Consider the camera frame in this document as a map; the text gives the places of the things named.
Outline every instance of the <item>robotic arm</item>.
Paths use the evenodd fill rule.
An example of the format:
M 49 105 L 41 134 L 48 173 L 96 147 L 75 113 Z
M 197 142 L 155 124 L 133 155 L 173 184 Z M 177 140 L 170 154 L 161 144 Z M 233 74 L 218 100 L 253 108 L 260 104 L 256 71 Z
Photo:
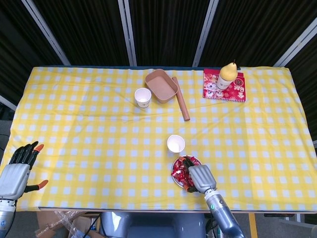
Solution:
M 9 164 L 5 166 L 0 176 L 0 238 L 4 238 L 14 220 L 17 199 L 24 192 L 40 190 L 48 180 L 40 184 L 27 186 L 27 181 L 38 153 L 44 145 L 38 142 L 17 149 Z
M 188 167 L 196 189 L 205 194 L 205 201 L 221 231 L 230 238 L 245 238 L 237 220 L 216 190 L 216 180 L 207 165 Z

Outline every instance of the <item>candy wrapper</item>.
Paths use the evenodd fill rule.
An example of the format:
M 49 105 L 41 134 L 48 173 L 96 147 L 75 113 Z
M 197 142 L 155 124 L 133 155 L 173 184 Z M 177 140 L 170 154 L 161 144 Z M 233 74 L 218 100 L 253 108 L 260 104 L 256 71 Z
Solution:
M 196 159 L 194 156 L 187 156 L 194 165 L 201 165 L 200 161 Z M 190 178 L 188 169 L 184 166 L 183 162 L 179 159 L 177 159 L 174 162 L 172 173 L 172 177 L 175 178 L 177 182 L 179 182 L 179 185 L 187 185 L 192 187 L 194 185 L 194 182 Z

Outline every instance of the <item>wooden rolling pin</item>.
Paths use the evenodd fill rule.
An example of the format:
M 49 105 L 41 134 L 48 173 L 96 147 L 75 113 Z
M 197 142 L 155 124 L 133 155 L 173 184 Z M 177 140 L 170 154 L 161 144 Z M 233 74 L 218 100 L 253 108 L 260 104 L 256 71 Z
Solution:
M 176 97 L 177 97 L 177 101 L 178 101 L 178 104 L 179 104 L 179 108 L 180 108 L 180 110 L 181 110 L 181 112 L 183 114 L 184 121 L 188 121 L 188 120 L 190 120 L 190 117 L 189 117 L 189 114 L 188 114 L 188 111 L 187 111 L 187 107 L 186 107 L 186 104 L 185 104 L 185 101 L 184 101 L 184 98 L 183 98 L 182 91 L 180 90 L 177 78 L 176 77 L 172 77 L 172 79 L 177 84 L 177 87 L 178 87 L 178 90 L 177 90 L 177 93 L 176 93 Z

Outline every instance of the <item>yellow pear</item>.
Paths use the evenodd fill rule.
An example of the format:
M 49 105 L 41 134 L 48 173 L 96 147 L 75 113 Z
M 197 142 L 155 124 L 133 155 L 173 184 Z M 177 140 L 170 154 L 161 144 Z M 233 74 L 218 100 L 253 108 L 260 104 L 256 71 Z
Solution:
M 233 81 L 238 76 L 237 65 L 235 62 L 230 63 L 220 70 L 220 77 L 226 81 Z

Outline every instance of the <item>red book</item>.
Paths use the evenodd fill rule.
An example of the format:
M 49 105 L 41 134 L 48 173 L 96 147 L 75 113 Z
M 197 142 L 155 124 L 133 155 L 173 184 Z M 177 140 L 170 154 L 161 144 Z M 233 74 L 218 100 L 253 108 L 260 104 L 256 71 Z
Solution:
M 203 98 L 244 103 L 246 101 L 246 84 L 243 73 L 238 73 L 237 78 L 223 91 L 217 88 L 219 73 L 220 69 L 204 69 Z

